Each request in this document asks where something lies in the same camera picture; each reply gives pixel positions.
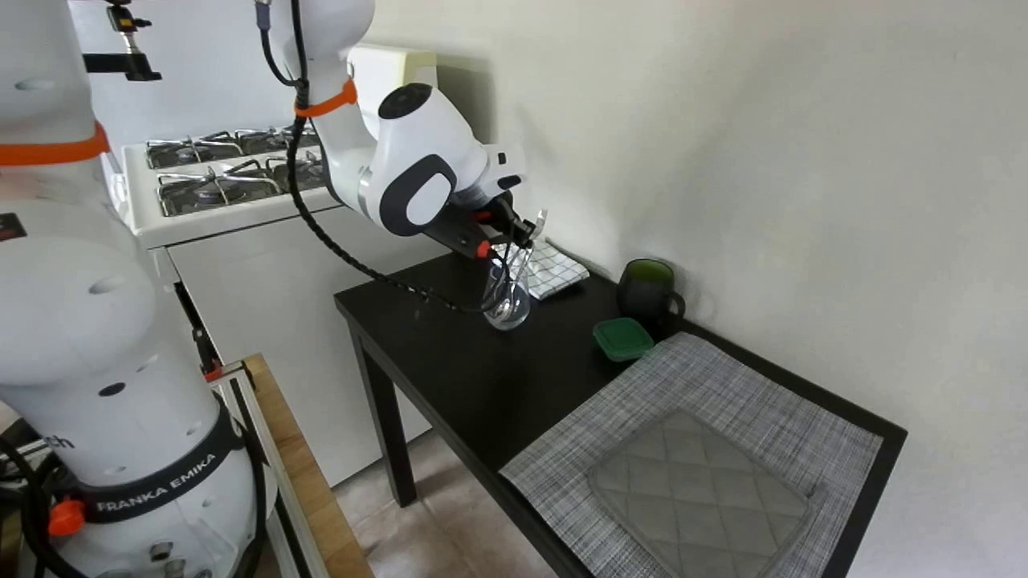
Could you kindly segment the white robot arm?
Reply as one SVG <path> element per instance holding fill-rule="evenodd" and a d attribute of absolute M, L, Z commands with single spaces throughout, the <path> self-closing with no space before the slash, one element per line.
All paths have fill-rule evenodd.
<path fill-rule="evenodd" d="M 372 0 L 254 0 L 332 190 L 393 233 L 468 256 L 530 244 L 516 172 L 431 83 L 365 125 L 342 52 Z M 86 64 L 63 0 L 0 0 L 0 399 L 50 447 L 21 534 L 53 578 L 235 578 L 266 520 L 263 465 L 190 365 L 146 254 L 109 204 Z"/>

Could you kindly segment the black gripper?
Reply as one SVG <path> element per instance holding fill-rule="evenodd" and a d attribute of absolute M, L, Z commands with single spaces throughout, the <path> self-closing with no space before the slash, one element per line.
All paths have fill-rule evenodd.
<path fill-rule="evenodd" d="M 427 233 L 468 259 L 489 259 L 493 244 L 530 246 L 537 226 L 513 209 L 510 193 L 502 193 L 480 209 L 449 203 Z"/>

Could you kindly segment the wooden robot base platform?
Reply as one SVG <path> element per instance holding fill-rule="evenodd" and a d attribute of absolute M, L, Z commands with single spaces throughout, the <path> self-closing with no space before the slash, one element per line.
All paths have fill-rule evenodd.
<path fill-rule="evenodd" d="M 246 578 L 372 578 L 269 365 L 246 357 L 220 371 L 214 392 L 266 458 L 266 534 Z"/>

